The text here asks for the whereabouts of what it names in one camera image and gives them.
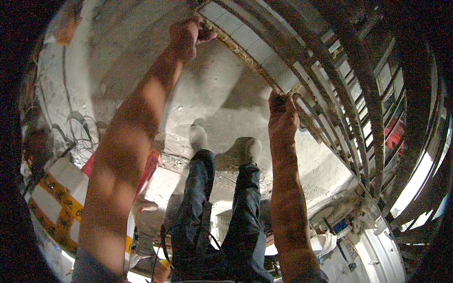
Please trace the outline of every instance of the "wire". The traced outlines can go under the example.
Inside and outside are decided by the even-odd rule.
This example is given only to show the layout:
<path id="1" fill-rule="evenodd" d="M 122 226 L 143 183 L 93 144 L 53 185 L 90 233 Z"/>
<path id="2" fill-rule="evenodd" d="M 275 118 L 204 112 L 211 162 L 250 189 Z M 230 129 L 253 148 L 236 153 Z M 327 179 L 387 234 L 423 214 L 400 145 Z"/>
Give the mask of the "wire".
<path id="1" fill-rule="evenodd" d="M 167 229 L 167 232 L 165 232 L 164 234 L 162 234 L 162 233 L 160 234 L 161 242 L 160 242 L 160 246 L 157 248 L 157 253 L 156 253 L 156 256 L 155 256 L 155 259 L 154 259 L 154 265 L 153 265 L 153 273 L 151 274 L 152 283 L 154 283 L 154 273 L 155 273 L 155 268 L 156 268 L 156 263 L 157 263 L 157 257 L 158 257 L 157 254 L 159 253 L 160 247 L 162 247 L 162 250 L 164 251 L 164 255 L 165 255 L 166 260 L 169 262 L 170 266 L 171 266 L 172 268 L 174 268 L 173 265 L 171 264 L 170 258 L 169 258 L 168 253 L 167 253 L 167 247 L 166 247 L 166 245 L 165 245 L 165 237 L 167 236 L 167 234 L 168 234 L 171 230 L 173 230 L 174 228 L 176 228 L 178 225 L 179 225 L 179 224 L 175 224 L 175 225 L 173 225 L 172 227 L 168 228 L 168 229 Z M 204 229 L 204 228 L 202 228 L 202 227 L 200 227 L 200 228 L 201 228 L 203 231 L 207 232 L 207 233 L 211 236 L 212 239 L 214 239 L 214 242 L 216 243 L 216 245 L 217 245 L 217 247 L 219 248 L 220 252 L 226 256 L 225 251 L 224 251 L 224 250 L 222 249 L 222 247 L 219 245 L 219 243 L 217 242 L 216 238 L 211 234 L 211 232 L 208 231 L 208 230 L 206 230 L 206 229 Z M 163 224 L 162 224 L 162 226 L 161 226 L 161 232 L 162 232 L 162 231 L 165 231 L 165 226 L 164 226 Z"/>
<path id="2" fill-rule="evenodd" d="M 156 268 L 156 263 L 157 263 L 157 258 L 158 258 L 157 254 L 159 253 L 159 249 L 160 249 L 160 246 L 157 248 L 157 253 L 154 256 L 153 274 L 151 275 L 151 282 L 152 283 L 154 283 L 154 271 L 155 271 L 155 268 Z"/>

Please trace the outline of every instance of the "hand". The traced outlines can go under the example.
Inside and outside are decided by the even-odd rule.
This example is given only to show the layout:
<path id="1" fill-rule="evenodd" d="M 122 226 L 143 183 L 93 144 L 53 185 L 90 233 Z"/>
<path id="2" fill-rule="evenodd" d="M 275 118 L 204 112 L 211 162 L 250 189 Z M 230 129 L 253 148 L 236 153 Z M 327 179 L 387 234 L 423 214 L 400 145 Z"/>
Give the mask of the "hand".
<path id="1" fill-rule="evenodd" d="M 292 146 L 294 135 L 300 126 L 299 116 L 293 98 L 279 96 L 272 91 L 269 97 L 269 139 L 271 149 Z"/>
<path id="2" fill-rule="evenodd" d="M 183 64 L 196 57 L 196 45 L 217 37 L 217 33 L 203 29 L 201 22 L 200 18 L 194 16 L 170 27 L 169 48 Z"/>

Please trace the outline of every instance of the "forearm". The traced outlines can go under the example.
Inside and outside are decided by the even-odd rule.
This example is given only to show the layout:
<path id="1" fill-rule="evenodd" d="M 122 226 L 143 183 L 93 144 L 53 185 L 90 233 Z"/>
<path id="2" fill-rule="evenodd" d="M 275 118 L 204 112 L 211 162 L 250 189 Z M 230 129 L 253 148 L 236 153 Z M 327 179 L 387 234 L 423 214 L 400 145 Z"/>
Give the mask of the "forearm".
<path id="1" fill-rule="evenodd" d="M 272 191 L 272 226 L 274 231 L 285 231 L 282 249 L 294 246 L 306 247 L 309 238 L 307 206 L 300 183 L 295 144 L 271 143 L 274 187 Z"/>
<path id="2" fill-rule="evenodd" d="M 291 282 L 319 264 L 310 244 L 307 206 L 300 183 L 295 143 L 271 142 L 274 187 L 271 215 L 283 277 Z"/>
<path id="3" fill-rule="evenodd" d="M 95 153 L 79 246 L 116 274 L 123 271 L 127 218 L 138 182 L 181 70 L 168 49 L 162 53 L 118 109 Z"/>

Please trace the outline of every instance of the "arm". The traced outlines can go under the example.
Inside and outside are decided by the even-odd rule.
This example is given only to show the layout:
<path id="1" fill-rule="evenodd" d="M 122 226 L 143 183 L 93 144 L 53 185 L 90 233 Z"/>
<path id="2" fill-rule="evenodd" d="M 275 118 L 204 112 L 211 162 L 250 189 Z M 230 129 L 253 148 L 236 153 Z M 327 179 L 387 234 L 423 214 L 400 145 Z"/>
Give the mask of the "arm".
<path id="1" fill-rule="evenodd" d="M 269 98 L 269 139 L 274 173 L 271 215 L 275 246 L 285 282 L 317 271 L 310 244 L 307 205 L 300 184 L 294 135 L 299 117 L 291 99 L 272 92 Z"/>
<path id="2" fill-rule="evenodd" d="M 99 145 L 88 184 L 79 247 L 114 274 L 123 274 L 126 226 L 139 178 L 169 94 L 195 45 L 215 34 L 189 19 L 170 29 L 171 43 L 113 117 Z"/>

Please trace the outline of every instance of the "leg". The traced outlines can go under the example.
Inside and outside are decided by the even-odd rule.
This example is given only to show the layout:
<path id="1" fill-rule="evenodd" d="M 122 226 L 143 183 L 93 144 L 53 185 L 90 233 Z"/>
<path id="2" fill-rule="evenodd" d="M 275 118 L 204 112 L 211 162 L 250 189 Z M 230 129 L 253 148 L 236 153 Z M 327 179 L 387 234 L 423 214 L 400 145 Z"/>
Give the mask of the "leg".
<path id="1" fill-rule="evenodd" d="M 202 218 L 206 217 L 203 214 L 210 213 L 206 207 L 210 208 L 207 202 L 214 182 L 214 153 L 199 150 L 190 161 L 189 168 L 184 199 L 172 229 L 174 281 L 199 279 L 203 260 L 197 251 L 204 254 L 206 250 L 210 252 L 214 249 L 200 229 Z"/>
<path id="2" fill-rule="evenodd" d="M 266 236 L 260 217 L 260 170 L 253 164 L 239 167 L 233 197 L 233 215 L 222 243 L 230 267 L 240 282 L 273 282 L 264 265 Z"/>

